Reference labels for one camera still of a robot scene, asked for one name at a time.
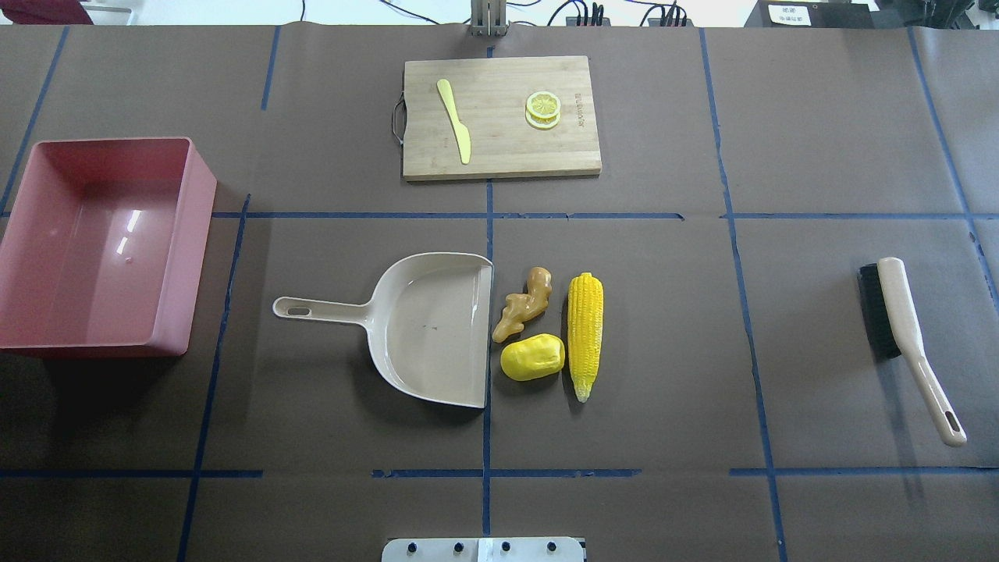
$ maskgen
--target blue tape line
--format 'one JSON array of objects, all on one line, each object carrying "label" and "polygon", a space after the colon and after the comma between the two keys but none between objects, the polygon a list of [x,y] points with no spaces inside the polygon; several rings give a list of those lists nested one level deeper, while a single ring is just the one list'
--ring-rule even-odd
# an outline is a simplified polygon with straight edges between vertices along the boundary
[{"label": "blue tape line", "polygon": [[[373,470],[372,478],[483,478],[479,469],[404,469]],[[491,468],[490,478],[632,478],[640,468]]]},{"label": "blue tape line", "polygon": [[[995,466],[861,466],[841,468],[777,468],[777,476],[896,476],[999,474]],[[729,476],[766,476],[763,468],[733,468]]]},{"label": "blue tape line", "polygon": [[[493,47],[490,47],[488,56],[493,56]],[[493,261],[493,239],[494,239],[494,211],[493,211],[493,180],[486,180],[486,259]],[[490,280],[490,303],[496,302],[496,269],[493,271],[493,279]],[[490,306],[490,326],[494,324],[494,310]],[[493,342],[487,340],[486,345],[492,347]],[[486,363],[486,410],[483,412],[483,536],[488,537],[493,532],[492,506],[490,500],[493,495],[493,397],[490,389],[493,388],[493,362]]]},{"label": "blue tape line", "polygon": [[281,26],[274,26],[274,39],[271,40],[271,62],[267,65],[267,80],[264,82],[264,97],[260,100],[260,110],[267,111],[271,98],[271,79],[274,78],[274,62],[278,59],[278,41],[281,39]]},{"label": "blue tape line", "polygon": [[773,516],[773,528],[777,538],[777,554],[780,562],[787,562],[787,547],[784,543],[784,524],[780,516],[780,498],[777,495],[777,478],[773,471],[773,455],[770,451],[770,434],[766,423],[766,407],[763,404],[763,385],[759,380],[759,364],[756,360],[756,344],[752,335],[752,320],[749,318],[749,299],[746,296],[745,278],[742,275],[742,258],[735,231],[732,196],[728,187],[728,175],[721,158],[721,127],[718,123],[718,110],[714,98],[714,86],[711,81],[711,64],[707,56],[707,37],[704,28],[698,28],[700,36],[700,55],[704,63],[704,82],[707,85],[707,101],[711,111],[711,127],[714,131],[714,148],[718,157],[718,174],[724,188],[725,213],[728,217],[728,234],[732,244],[732,259],[735,262],[735,280],[739,289],[739,302],[742,307],[742,324],[745,327],[746,339],[749,343],[749,357],[752,361],[752,378],[756,390],[756,415],[759,420],[759,434],[763,444],[763,460],[766,463],[766,480],[770,489],[770,511]]},{"label": "blue tape line", "polygon": [[[93,470],[50,470],[14,469],[0,470],[0,478],[191,478],[193,470],[136,470],[136,469],[93,469]],[[202,478],[263,478],[263,470],[206,470]]]},{"label": "blue tape line", "polygon": [[203,470],[201,471],[202,478],[263,478],[263,470]]},{"label": "blue tape line", "polygon": [[[489,181],[488,189],[492,192],[493,183]],[[216,211],[212,218],[238,219],[242,213],[233,211]],[[415,213],[415,212],[369,212],[369,211],[257,211],[247,214],[248,219],[666,219],[686,220],[679,213],[496,213],[492,207],[492,197],[488,197],[488,209],[485,213]]]},{"label": "blue tape line", "polygon": [[373,470],[372,478],[482,478],[483,471],[470,469]]},{"label": "blue tape line", "polygon": [[593,469],[494,469],[495,478],[632,478],[641,474],[639,468]]},{"label": "blue tape line", "polygon": [[485,219],[487,213],[393,213],[393,212],[323,212],[276,211],[247,214],[251,219]]},{"label": "blue tape line", "polygon": [[10,199],[10,192],[14,189],[14,179],[17,177],[17,171],[21,169],[21,161],[24,159],[24,153],[28,150],[28,141],[31,140],[31,132],[35,129],[35,123],[38,122],[38,114],[42,112],[42,103],[45,102],[45,94],[49,91],[49,85],[52,84],[52,76],[56,73],[56,66],[59,64],[59,57],[62,56],[63,47],[66,46],[66,37],[69,36],[69,26],[63,26],[62,35],[59,37],[59,44],[56,45],[56,52],[52,54],[52,62],[49,63],[49,71],[45,75],[45,80],[42,82],[42,89],[38,92],[38,99],[35,100],[35,109],[31,112],[31,118],[28,119],[28,127],[24,131],[24,137],[21,138],[21,146],[17,149],[17,156],[14,157],[14,165],[10,169],[10,175],[7,177],[7,185],[3,189],[3,196],[0,197],[0,211],[7,210],[7,201]]},{"label": "blue tape line", "polygon": [[950,145],[947,144],[947,137],[943,134],[943,127],[940,126],[940,118],[937,116],[936,105],[933,103],[933,96],[930,95],[930,87],[926,82],[926,75],[923,73],[923,62],[919,57],[919,47],[916,45],[916,35],[914,28],[907,28],[909,34],[909,47],[912,49],[912,58],[916,63],[916,74],[919,75],[919,84],[923,88],[923,96],[926,98],[926,105],[930,110],[930,117],[933,119],[933,128],[936,129],[937,138],[940,140],[940,148],[943,150],[944,159],[947,161],[947,171],[954,182],[954,189],[957,191],[957,198],[961,202],[961,210],[964,211],[965,220],[968,222],[968,230],[974,238],[975,251],[978,253],[978,264],[985,275],[985,283],[988,285],[989,294],[992,296],[992,307],[999,313],[999,293],[996,292],[995,279],[992,277],[992,268],[989,267],[985,251],[982,249],[981,237],[978,235],[978,228],[975,227],[975,219],[971,214],[971,207],[968,205],[968,198],[964,193],[964,186],[961,185],[961,178],[957,175],[957,168],[954,166],[954,159],[951,156]]},{"label": "blue tape line", "polygon": [[0,470],[0,478],[190,478],[190,470]]},{"label": "blue tape line", "polygon": [[957,213],[732,213],[735,220],[963,220]]},{"label": "blue tape line", "polygon": [[679,213],[495,213],[495,218],[510,219],[667,219],[686,220]]},{"label": "blue tape line", "polygon": [[194,519],[195,500],[198,497],[198,481],[201,479],[201,466],[205,460],[205,443],[208,441],[208,428],[212,421],[212,405],[215,401],[215,389],[219,382],[219,366],[222,361],[222,343],[226,337],[229,325],[229,312],[232,310],[233,284],[236,281],[236,266],[240,261],[240,249],[243,246],[243,233],[246,229],[247,209],[250,206],[250,195],[243,201],[240,225],[236,232],[236,244],[233,248],[233,261],[229,266],[229,284],[226,286],[226,302],[222,309],[222,320],[219,322],[219,336],[215,342],[215,358],[212,360],[212,377],[208,383],[208,396],[205,398],[205,412],[201,419],[201,433],[198,437],[198,452],[195,455],[194,471],[191,477],[191,488],[188,491],[188,505],[184,513],[184,528],[181,532],[181,545],[177,552],[177,561],[183,562],[187,557],[188,539],[191,536],[191,523]]}]

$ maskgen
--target hanging hole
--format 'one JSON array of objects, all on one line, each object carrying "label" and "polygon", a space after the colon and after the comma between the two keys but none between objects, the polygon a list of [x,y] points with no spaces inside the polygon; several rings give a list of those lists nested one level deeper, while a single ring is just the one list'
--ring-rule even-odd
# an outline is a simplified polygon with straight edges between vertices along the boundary
[{"label": "hanging hole", "polygon": [[954,412],[944,412],[947,416],[947,423],[950,424],[950,428],[954,430],[954,433],[961,432],[961,426],[957,425],[957,418],[954,417]]}]

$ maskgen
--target plastic bin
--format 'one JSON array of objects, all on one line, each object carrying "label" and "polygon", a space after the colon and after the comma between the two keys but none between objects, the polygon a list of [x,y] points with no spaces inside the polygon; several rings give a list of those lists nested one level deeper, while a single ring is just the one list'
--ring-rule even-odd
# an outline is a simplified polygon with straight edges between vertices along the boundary
[{"label": "plastic bin", "polygon": [[36,144],[0,242],[0,349],[183,355],[216,184],[188,138]]}]

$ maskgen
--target yellow plastic knife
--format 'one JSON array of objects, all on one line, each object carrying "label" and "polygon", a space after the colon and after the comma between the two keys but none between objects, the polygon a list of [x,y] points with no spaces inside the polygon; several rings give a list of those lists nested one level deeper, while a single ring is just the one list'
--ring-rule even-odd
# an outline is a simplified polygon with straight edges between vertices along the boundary
[{"label": "yellow plastic knife", "polygon": [[451,82],[445,78],[438,80],[438,92],[444,100],[444,106],[448,108],[448,117],[451,117],[451,126],[455,129],[458,154],[462,157],[462,163],[468,164],[472,159],[472,137],[469,135],[469,128],[458,120],[458,108],[455,107],[455,93],[451,91]]}]

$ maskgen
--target cable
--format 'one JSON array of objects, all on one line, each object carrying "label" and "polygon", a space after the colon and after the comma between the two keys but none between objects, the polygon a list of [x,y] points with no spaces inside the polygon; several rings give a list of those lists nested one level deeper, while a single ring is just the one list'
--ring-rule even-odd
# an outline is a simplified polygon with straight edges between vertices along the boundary
[{"label": "cable", "polygon": [[389,0],[378,0],[378,1],[381,2],[381,3],[383,3],[383,4],[385,4],[386,6],[389,6],[393,10],[396,10],[397,12],[403,12],[404,14],[409,14],[409,15],[415,17],[415,18],[420,18],[420,19],[422,19],[424,21],[429,21],[429,22],[431,22],[431,23],[433,23],[435,25],[441,25],[441,22],[439,22],[439,21],[432,20],[431,18],[429,18],[427,16],[422,16],[422,15],[420,15],[418,13],[415,13],[415,12],[411,12],[411,11],[407,10],[406,8],[401,8],[401,7],[393,4]]},{"label": "cable", "polygon": [[928,0],[929,14],[923,16],[923,26],[934,29],[958,29],[959,18],[974,5],[974,0]]},{"label": "cable", "polygon": [[645,10],[645,15],[641,16],[641,19],[638,20],[638,27],[645,25],[645,22],[648,20],[648,14],[651,14],[652,10],[656,8],[659,9],[659,12],[662,15],[662,17],[659,18],[659,25],[662,25],[662,22],[666,21],[666,7],[663,6],[662,4],[652,4],[651,7]]},{"label": "cable", "polygon": [[578,15],[575,16],[575,26],[579,27],[580,25],[586,25],[586,20],[589,19],[589,8],[586,7],[585,0],[575,0],[575,1],[578,2],[578,5],[576,5],[576,10],[579,9],[579,5],[582,6],[582,21],[581,22],[579,21]]},{"label": "cable", "polygon": [[649,6],[649,8],[645,10],[645,15],[641,17],[641,21],[638,22],[639,27],[645,25],[645,22],[648,21],[648,15],[651,14],[652,10],[656,8],[659,9],[659,27],[686,27],[686,22],[687,22],[686,10],[683,9],[682,6],[677,4],[676,0],[673,0],[672,4],[638,2],[637,0],[626,0],[626,1],[632,2],[634,4],[644,4],[646,6]]},{"label": "cable", "polygon": [[551,14],[551,18],[548,19],[548,23],[546,23],[544,25],[545,26],[551,25],[551,22],[555,21],[555,16],[558,15],[558,12],[560,12],[562,8],[564,8],[565,6],[568,6],[569,4],[572,4],[573,6],[575,6],[575,25],[578,26],[579,25],[579,18],[582,17],[582,12],[579,11],[579,4],[582,4],[583,9],[586,9],[586,3],[583,2],[582,0],[565,0],[565,3],[563,3],[561,6],[558,6],[558,8],[554,11],[554,13]]}]

